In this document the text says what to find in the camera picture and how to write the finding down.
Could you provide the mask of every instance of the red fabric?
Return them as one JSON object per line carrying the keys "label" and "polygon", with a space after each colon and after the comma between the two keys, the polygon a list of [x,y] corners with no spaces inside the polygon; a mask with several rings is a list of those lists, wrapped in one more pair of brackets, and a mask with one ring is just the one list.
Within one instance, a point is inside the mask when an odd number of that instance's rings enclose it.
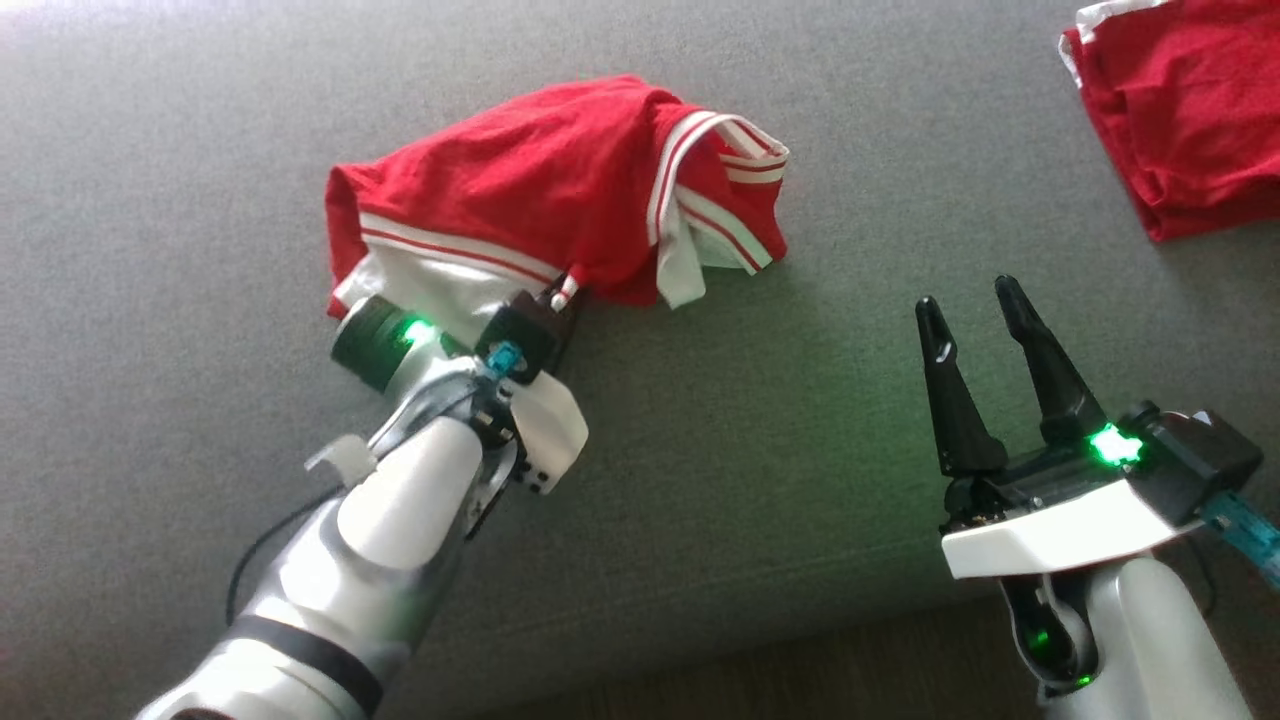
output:
{"label": "red fabric", "polygon": [[[567,83],[511,100],[370,164],[329,177],[334,284],[367,252],[360,214],[480,240],[571,272],[593,295],[652,304],[646,214],[667,136],[700,110],[635,77]],[[680,183],[733,213],[773,258],[777,184],[728,182],[714,132],[690,150]],[[676,182],[676,169],[669,170]],[[330,314],[344,309],[337,301]]]}
{"label": "red fabric", "polygon": [[1069,29],[1080,95],[1147,233],[1280,218],[1280,3],[1174,0]]}

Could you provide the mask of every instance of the cable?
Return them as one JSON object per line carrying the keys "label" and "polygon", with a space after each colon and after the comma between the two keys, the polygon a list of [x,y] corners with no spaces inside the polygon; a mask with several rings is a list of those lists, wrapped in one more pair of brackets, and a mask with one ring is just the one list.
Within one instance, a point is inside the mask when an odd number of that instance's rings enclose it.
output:
{"label": "cable", "polygon": [[266,544],[266,541],[271,539],[276,533],[289,527],[298,518],[306,515],[307,512],[315,511],[316,507],[320,507],[329,500],[337,497],[338,493],[342,492],[342,489],[343,486],[337,484],[324,491],[324,493],[306,501],[301,507],[298,507],[293,512],[289,512],[288,515],[284,516],[284,519],[268,528],[265,533],[257,536],[257,539],[255,539],[252,544],[250,544],[244,550],[244,553],[241,555],[239,561],[236,562],[236,569],[232,570],[230,582],[227,584],[227,606],[224,612],[227,615],[225,619],[228,628],[230,628],[232,623],[236,621],[236,594],[239,592],[241,578],[244,575],[244,569],[248,568],[250,561],[252,561],[253,556],[257,555],[257,551],[262,550],[262,546]]}
{"label": "cable", "polygon": [[1208,557],[1204,556],[1204,551],[1201,550],[1196,538],[1187,536],[1187,547],[1196,556],[1196,564],[1199,565],[1201,575],[1204,577],[1204,584],[1208,587],[1208,600],[1204,601],[1204,607],[1201,609],[1201,616],[1208,620],[1210,615],[1217,607],[1217,582],[1213,580],[1213,573],[1208,569]]}
{"label": "cable", "polygon": [[[451,397],[449,400],[444,401],[444,404],[440,405],[439,409],[435,413],[431,413],[430,415],[426,415],[425,416],[426,418],[426,423],[430,423],[435,418],[439,418],[440,415],[443,415],[443,414],[453,410],[454,407],[457,407],[458,405],[461,405],[462,402],[465,402],[466,400],[468,400],[471,396],[476,395],[476,392],[479,392],[479,391],[480,391],[480,388],[477,386],[475,386],[475,384],[467,386],[466,391],[463,391],[463,392],[456,395],[454,397]],[[381,436],[385,434],[385,432],[393,424],[394,424],[393,421],[388,421],[385,425],[383,425],[383,428],[378,432],[378,434],[374,436],[374,439],[370,441],[369,446],[372,447],[374,445],[376,445],[376,441],[379,438],[381,438]],[[293,512],[289,512],[282,520],[279,520],[276,524],[274,524],[270,528],[268,528],[266,532],[264,532],[262,534],[257,536],[257,539],[255,539],[244,550],[243,555],[241,555],[241,559],[236,562],[236,569],[232,570],[232,579],[230,579],[230,582],[227,583],[227,603],[225,603],[225,606],[223,609],[223,614],[225,616],[227,626],[228,628],[230,628],[232,623],[236,621],[236,596],[239,593],[239,582],[241,582],[241,578],[244,575],[244,569],[248,568],[248,564],[253,560],[253,556],[257,555],[257,551],[262,550],[262,546],[266,544],[266,541],[271,539],[276,533],[279,533],[284,528],[289,527],[294,520],[297,520],[298,518],[301,518],[301,516],[303,516],[303,515],[306,515],[308,512],[314,512],[316,507],[320,507],[321,505],[324,505],[329,500],[337,497],[339,493],[342,493],[342,491],[343,491],[343,486],[339,483],[339,484],[337,484],[337,486],[326,489],[326,491],[324,491],[323,493],[317,495],[316,497],[306,501],[297,510],[294,510]]]}

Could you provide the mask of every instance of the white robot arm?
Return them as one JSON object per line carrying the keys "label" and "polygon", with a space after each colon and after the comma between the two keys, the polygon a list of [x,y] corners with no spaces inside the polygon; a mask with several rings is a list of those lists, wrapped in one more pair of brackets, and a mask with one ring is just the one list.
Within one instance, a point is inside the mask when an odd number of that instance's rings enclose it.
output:
{"label": "white robot arm", "polygon": [[[916,305],[955,578],[995,578],[1053,720],[1252,717],[1181,580],[1149,550],[1202,524],[1280,583],[1280,536],[1234,492],[1262,451],[1213,413],[1143,402],[1112,424],[1018,281],[996,281],[1046,446],[987,433],[937,301]],[[1240,528],[1247,527],[1249,532]]]}
{"label": "white robot arm", "polygon": [[425,319],[376,296],[352,307],[334,359],[396,411],[367,443],[347,436],[308,462],[328,461],[343,486],[205,661],[138,720],[372,716],[503,489],[550,492],[586,442],[572,395],[544,372],[566,337],[558,316],[517,297],[481,338],[484,359],[451,359]]}

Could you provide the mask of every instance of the clothing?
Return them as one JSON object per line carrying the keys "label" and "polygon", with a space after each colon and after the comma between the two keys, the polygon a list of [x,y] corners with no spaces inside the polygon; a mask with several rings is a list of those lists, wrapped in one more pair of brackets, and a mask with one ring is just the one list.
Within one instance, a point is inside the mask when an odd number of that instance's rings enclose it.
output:
{"label": "clothing", "polygon": [[1059,51],[1153,241],[1280,218],[1280,3],[1111,0]]}
{"label": "clothing", "polygon": [[704,265],[755,274],[786,254],[773,208],[787,156],[748,120],[636,77],[517,97],[333,169],[330,314],[381,293],[471,342],[512,291],[562,273],[605,300],[677,307],[705,293]]}

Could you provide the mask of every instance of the gray fabric surface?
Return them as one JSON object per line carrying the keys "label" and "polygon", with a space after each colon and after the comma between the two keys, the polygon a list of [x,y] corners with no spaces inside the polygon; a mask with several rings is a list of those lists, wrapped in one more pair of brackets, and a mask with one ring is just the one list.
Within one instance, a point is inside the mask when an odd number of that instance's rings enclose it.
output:
{"label": "gray fabric surface", "polygon": [[[188,673],[302,459],[384,413],[326,359],[329,167],[550,82],[635,72],[774,133],[792,251],[678,313],[590,309],[580,466],[498,507],[384,717],[987,589],[937,547],[925,292],[1014,450],[1000,272],[1106,407],[1208,404],[1280,456],[1277,228],[1144,238],[1053,53],[1080,0],[63,4],[0,14],[6,716],[124,716]],[[1275,597],[1231,602],[1274,667]]]}
{"label": "gray fabric surface", "polygon": [[1034,717],[1036,682],[1018,651],[989,642],[1007,629],[1005,603],[987,597],[602,683],[483,720]]}

